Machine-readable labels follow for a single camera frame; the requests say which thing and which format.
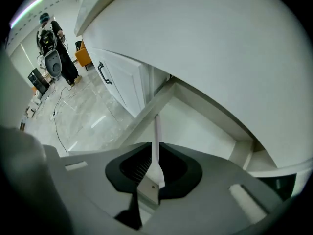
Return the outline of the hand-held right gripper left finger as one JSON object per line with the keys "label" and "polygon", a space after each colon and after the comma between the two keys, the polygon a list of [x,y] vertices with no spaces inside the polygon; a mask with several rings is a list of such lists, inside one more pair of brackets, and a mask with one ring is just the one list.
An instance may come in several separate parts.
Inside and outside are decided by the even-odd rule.
{"label": "hand-held right gripper left finger", "polygon": [[141,229],[137,187],[151,165],[151,142],[67,157],[44,150],[71,229]]}

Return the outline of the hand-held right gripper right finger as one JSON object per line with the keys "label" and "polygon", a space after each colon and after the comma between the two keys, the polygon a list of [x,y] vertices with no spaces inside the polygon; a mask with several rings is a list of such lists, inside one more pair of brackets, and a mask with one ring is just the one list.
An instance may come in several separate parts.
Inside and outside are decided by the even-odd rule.
{"label": "hand-held right gripper right finger", "polygon": [[149,232],[263,232],[283,212],[281,198],[234,163],[161,143],[165,186]]}

